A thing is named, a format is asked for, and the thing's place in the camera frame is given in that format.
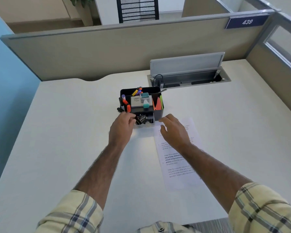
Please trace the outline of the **person's left hand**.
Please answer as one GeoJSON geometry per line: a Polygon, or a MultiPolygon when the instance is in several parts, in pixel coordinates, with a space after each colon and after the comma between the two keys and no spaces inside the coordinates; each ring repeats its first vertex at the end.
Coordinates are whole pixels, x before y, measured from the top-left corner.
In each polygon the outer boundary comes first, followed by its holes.
{"type": "Polygon", "coordinates": [[[118,150],[124,150],[133,131],[129,128],[129,119],[135,117],[135,114],[127,112],[122,112],[118,115],[110,127],[108,145],[118,150]]]}

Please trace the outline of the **person's right hand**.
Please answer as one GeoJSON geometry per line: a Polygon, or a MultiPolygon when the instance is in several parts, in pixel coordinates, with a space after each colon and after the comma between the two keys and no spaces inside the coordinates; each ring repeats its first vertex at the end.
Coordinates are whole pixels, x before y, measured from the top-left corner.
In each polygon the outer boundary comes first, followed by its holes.
{"type": "Polygon", "coordinates": [[[163,123],[167,130],[165,141],[177,152],[183,153],[192,147],[189,135],[185,127],[172,114],[162,117],[159,122],[163,123]]]}

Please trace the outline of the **person's right forearm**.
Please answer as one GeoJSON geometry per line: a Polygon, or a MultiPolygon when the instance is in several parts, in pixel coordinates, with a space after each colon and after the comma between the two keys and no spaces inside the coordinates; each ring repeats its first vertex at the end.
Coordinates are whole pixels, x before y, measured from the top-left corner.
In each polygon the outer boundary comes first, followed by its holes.
{"type": "Polygon", "coordinates": [[[253,182],[193,144],[183,143],[174,149],[191,165],[227,213],[241,187],[253,182]]]}

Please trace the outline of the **person's left forearm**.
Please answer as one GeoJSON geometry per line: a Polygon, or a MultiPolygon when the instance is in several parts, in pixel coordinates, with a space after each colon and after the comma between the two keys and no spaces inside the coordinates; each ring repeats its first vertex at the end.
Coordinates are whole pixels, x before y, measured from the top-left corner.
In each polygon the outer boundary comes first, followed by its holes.
{"type": "Polygon", "coordinates": [[[112,178],[125,146],[124,143],[109,143],[82,176],[73,190],[86,193],[93,198],[103,210],[105,208],[112,178]]]}

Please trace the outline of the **pile of black binder clips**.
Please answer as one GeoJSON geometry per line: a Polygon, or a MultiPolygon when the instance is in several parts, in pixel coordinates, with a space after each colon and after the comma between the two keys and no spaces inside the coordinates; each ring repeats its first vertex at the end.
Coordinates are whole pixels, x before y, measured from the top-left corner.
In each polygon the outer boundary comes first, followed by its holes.
{"type": "Polygon", "coordinates": [[[136,125],[154,124],[154,119],[145,114],[136,115],[135,119],[136,125]]]}

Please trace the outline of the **clear plastic drawer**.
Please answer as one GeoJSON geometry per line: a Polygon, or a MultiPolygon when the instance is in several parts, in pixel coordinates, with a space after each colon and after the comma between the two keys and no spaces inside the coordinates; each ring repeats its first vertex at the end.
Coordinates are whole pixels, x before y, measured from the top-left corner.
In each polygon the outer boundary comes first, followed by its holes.
{"type": "Polygon", "coordinates": [[[151,118],[154,119],[154,124],[145,124],[145,125],[134,125],[133,129],[140,129],[140,128],[149,128],[149,127],[153,127],[155,125],[155,118],[154,118],[154,113],[153,112],[141,112],[141,113],[135,113],[135,115],[139,115],[139,114],[145,114],[151,118]]]}

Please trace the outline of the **black desk organizer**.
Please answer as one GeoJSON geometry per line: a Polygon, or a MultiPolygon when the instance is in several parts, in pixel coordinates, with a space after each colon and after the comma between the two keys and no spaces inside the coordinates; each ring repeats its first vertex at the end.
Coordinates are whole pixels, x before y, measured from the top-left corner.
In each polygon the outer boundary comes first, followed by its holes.
{"type": "MultiPolygon", "coordinates": [[[[131,103],[131,97],[132,97],[132,93],[136,90],[135,89],[122,89],[120,90],[120,96],[122,94],[125,95],[126,100],[128,101],[128,103],[131,103]]],[[[149,95],[151,95],[155,102],[156,102],[156,98],[159,97],[161,94],[158,94],[158,92],[160,92],[161,89],[158,86],[155,87],[143,87],[142,92],[143,93],[149,93],[149,95]]],[[[159,119],[161,119],[163,117],[163,110],[154,110],[153,107],[149,107],[147,109],[145,108],[132,108],[131,107],[131,112],[130,113],[141,113],[141,112],[153,112],[154,113],[154,118],[155,121],[158,121],[159,119]]]]}

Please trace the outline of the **grey staples box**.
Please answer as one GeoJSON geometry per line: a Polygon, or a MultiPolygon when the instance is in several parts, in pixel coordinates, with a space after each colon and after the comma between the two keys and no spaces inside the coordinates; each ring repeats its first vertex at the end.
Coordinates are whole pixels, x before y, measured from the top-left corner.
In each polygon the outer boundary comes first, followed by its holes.
{"type": "MultiPolygon", "coordinates": [[[[152,96],[150,95],[149,97],[149,103],[150,107],[152,107],[152,96]]],[[[143,100],[141,100],[140,96],[134,96],[131,97],[131,103],[130,103],[132,108],[143,108],[143,100]]]]}

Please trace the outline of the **printed white paper sheet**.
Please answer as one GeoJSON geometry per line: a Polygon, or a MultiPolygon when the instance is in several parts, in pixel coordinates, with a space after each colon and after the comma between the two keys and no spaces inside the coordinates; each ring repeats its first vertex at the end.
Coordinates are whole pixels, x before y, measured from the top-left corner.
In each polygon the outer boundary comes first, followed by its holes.
{"type": "Polygon", "coordinates": [[[161,125],[162,122],[155,123],[154,140],[166,190],[178,191],[199,187],[203,181],[183,156],[163,138],[161,125]]]}

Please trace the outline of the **beige cubicle partition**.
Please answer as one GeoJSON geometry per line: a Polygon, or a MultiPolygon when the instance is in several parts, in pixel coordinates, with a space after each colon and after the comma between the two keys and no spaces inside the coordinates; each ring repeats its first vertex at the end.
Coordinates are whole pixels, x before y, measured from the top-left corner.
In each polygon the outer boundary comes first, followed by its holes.
{"type": "Polygon", "coordinates": [[[41,80],[79,78],[149,70],[150,60],[225,52],[244,58],[263,25],[226,29],[230,18],[273,15],[245,11],[83,28],[2,35],[1,41],[41,80]]]}

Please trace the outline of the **black mesh office chair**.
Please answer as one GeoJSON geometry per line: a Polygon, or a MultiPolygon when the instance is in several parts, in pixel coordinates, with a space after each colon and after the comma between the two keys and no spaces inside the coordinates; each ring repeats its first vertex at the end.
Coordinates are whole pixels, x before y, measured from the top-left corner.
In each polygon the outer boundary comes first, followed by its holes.
{"type": "Polygon", "coordinates": [[[158,0],[116,0],[119,23],[159,20],[158,0]]]}

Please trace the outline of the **beige plant pot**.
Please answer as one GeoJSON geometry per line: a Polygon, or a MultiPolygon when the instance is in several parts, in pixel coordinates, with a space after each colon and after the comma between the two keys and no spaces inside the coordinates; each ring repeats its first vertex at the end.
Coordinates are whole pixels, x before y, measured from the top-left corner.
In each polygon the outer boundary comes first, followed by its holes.
{"type": "Polygon", "coordinates": [[[85,27],[93,26],[93,19],[89,7],[89,3],[82,5],[81,0],[76,2],[75,8],[85,27]]]}

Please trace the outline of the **beige glazed side partition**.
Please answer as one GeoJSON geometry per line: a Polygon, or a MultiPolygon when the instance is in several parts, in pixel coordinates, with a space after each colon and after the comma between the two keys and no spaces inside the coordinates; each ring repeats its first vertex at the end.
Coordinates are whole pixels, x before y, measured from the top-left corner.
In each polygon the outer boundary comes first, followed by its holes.
{"type": "Polygon", "coordinates": [[[245,58],[291,110],[291,16],[271,15],[245,58]]]}

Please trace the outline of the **yellow plaid shirt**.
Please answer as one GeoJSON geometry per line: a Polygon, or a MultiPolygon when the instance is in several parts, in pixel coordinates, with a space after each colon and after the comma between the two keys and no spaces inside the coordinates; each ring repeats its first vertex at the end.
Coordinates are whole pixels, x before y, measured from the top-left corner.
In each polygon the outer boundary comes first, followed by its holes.
{"type": "MultiPolygon", "coordinates": [[[[291,233],[291,205],[271,188],[243,185],[228,214],[234,233],[291,233]]],[[[100,233],[102,208],[84,192],[70,191],[34,233],[100,233]]]]}

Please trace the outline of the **beige background partition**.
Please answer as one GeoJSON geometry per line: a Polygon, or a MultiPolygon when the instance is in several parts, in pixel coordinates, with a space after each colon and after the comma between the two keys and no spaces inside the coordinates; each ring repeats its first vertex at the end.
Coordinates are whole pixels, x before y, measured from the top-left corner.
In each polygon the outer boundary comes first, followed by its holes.
{"type": "Polygon", "coordinates": [[[233,11],[220,0],[185,0],[182,18],[232,12],[233,11]]]}

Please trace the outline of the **green potted plant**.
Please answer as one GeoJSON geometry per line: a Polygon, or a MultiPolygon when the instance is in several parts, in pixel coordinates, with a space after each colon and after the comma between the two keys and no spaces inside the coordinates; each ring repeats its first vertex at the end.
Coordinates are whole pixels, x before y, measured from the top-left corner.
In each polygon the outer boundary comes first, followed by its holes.
{"type": "Polygon", "coordinates": [[[70,0],[72,5],[75,7],[77,3],[80,3],[83,8],[85,8],[86,5],[90,4],[94,0],[70,0]]]}

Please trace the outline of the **blue number sign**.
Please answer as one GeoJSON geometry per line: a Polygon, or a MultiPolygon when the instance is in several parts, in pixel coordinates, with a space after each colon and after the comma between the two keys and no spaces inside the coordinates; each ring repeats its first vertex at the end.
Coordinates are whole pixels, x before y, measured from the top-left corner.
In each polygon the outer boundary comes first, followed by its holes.
{"type": "Polygon", "coordinates": [[[264,25],[270,14],[230,17],[225,29],[258,27],[264,25]]]}

